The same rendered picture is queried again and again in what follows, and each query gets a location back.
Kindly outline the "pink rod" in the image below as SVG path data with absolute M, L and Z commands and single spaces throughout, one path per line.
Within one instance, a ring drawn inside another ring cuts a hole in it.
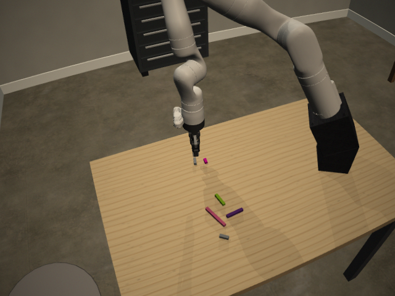
M 226 223 L 221 220 L 209 207 L 206 207 L 206 211 L 212 216 L 214 217 L 223 227 L 226 226 Z

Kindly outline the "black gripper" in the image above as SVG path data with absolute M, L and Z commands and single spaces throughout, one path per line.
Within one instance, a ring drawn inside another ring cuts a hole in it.
M 193 157 L 198 157 L 200 152 L 200 130 L 203 129 L 205 121 L 198 125 L 183 124 L 183 128 L 188 131 L 189 140 L 192 147 Z

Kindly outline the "purple rod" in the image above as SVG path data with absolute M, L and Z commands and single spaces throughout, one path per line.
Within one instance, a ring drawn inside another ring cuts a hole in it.
M 232 216 L 234 216 L 234 215 L 237 215 L 237 214 L 239 214 L 239 213 L 241 213 L 241 212 L 243 212 L 243 208 L 242 208 L 242 207 L 239 208 L 239 209 L 237 209 L 237 210 L 235 210 L 235 211 L 233 211 L 233 212 L 231 212 L 231 213 L 229 213 L 229 214 L 226 214 L 226 217 L 227 217 L 227 218 L 230 218 L 230 217 L 232 217 Z

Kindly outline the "lime green rod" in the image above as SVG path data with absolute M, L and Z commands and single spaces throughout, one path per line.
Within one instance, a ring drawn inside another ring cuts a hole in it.
M 222 206 L 225 205 L 225 202 L 222 200 L 222 198 L 216 193 L 215 197 L 217 198 L 217 200 L 222 204 Z

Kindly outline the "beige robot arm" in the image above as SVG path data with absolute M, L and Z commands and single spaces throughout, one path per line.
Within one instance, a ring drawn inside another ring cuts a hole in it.
M 173 80 L 181 97 L 181 108 L 173 109 L 174 127 L 204 121 L 202 90 L 194 86 L 205 78 L 207 66 L 199 52 L 184 0 L 160 0 L 173 55 L 186 58 Z M 342 104 L 335 82 L 330 80 L 313 30 L 285 16 L 263 0 L 198 0 L 241 25 L 259 30 L 285 49 L 293 70 L 317 118 L 337 114 Z

